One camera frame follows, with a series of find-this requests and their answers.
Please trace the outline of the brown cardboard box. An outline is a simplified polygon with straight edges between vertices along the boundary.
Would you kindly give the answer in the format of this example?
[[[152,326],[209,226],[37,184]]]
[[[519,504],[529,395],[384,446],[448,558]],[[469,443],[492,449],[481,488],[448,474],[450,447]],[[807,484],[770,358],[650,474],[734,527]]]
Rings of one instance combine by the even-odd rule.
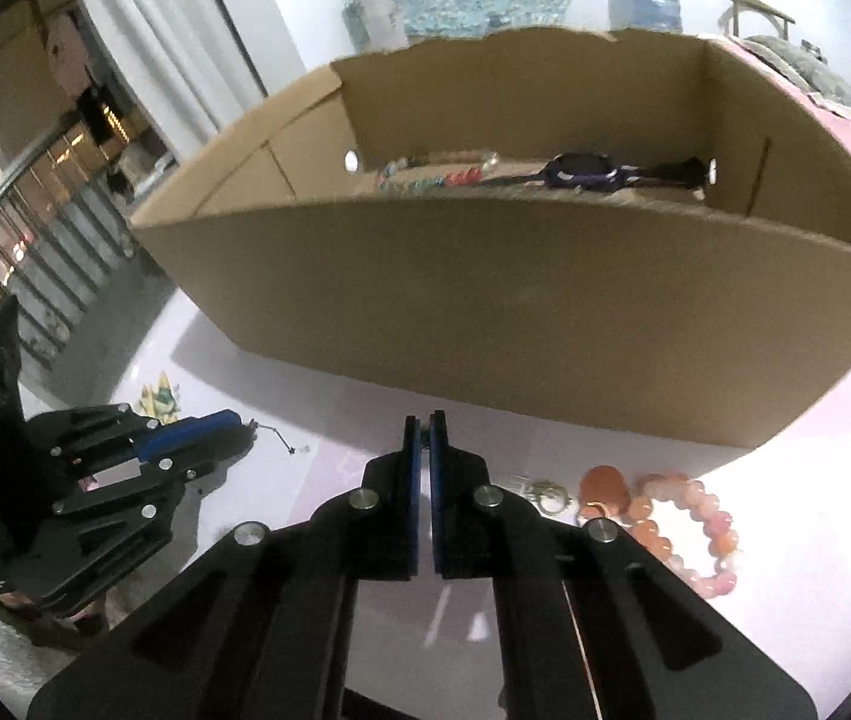
[[[581,379],[558,216],[700,205],[718,167],[591,143],[526,153],[581,88],[669,91],[700,43],[649,31],[518,29],[354,55],[305,75],[219,133],[131,218],[140,243],[240,348],[432,397],[703,444],[759,447],[783,418],[637,377]],[[631,166],[699,158],[699,188],[489,187],[564,153]]]

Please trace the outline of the wooden chair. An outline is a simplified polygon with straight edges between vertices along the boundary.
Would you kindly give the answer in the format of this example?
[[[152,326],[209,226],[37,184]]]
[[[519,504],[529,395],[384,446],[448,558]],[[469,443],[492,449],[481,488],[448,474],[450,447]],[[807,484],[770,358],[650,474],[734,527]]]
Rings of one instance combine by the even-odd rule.
[[[796,26],[793,16],[786,15],[762,0],[729,0],[718,18],[718,28],[726,36],[750,37],[770,34],[783,41],[791,39]]]

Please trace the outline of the white curtain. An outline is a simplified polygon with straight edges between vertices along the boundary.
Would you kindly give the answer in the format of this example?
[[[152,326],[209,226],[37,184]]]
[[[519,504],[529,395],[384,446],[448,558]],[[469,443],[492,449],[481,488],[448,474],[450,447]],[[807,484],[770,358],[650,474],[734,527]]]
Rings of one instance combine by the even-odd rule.
[[[305,75],[276,0],[79,0],[178,163]]]

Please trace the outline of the gold butterfly pendant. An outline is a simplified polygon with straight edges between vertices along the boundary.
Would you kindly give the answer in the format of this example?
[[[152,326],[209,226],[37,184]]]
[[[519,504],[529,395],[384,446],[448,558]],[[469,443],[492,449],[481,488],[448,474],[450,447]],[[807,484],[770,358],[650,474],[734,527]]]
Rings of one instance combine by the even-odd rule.
[[[572,505],[572,496],[567,488],[550,479],[516,475],[512,477],[512,488],[516,494],[531,502],[541,514],[549,517],[562,514]]]

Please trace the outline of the grey patterned pillow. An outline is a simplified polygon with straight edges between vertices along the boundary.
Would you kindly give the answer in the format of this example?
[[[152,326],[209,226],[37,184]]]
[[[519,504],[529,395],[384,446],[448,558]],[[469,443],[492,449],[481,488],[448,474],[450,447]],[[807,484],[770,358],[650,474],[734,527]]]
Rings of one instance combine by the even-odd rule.
[[[816,106],[851,122],[851,83],[820,57],[793,46],[783,37],[736,37],[734,43],[777,70]]]

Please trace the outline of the dark blue smart watch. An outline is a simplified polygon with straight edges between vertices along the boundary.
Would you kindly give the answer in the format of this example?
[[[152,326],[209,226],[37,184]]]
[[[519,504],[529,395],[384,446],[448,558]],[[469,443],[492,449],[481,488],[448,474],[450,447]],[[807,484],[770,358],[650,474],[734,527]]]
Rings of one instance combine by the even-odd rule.
[[[699,188],[708,179],[708,166],[699,158],[682,163],[631,166],[594,153],[564,153],[534,174],[484,179],[489,187],[542,185],[552,190],[612,193],[632,187]]]

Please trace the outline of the water dispenser with blue bottle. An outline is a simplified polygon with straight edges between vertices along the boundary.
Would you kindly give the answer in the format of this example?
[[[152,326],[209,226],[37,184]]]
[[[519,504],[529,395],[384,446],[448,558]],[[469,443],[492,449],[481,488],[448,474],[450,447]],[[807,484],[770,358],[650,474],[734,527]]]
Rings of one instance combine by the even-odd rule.
[[[682,32],[681,0],[609,0],[608,13],[614,31]]]

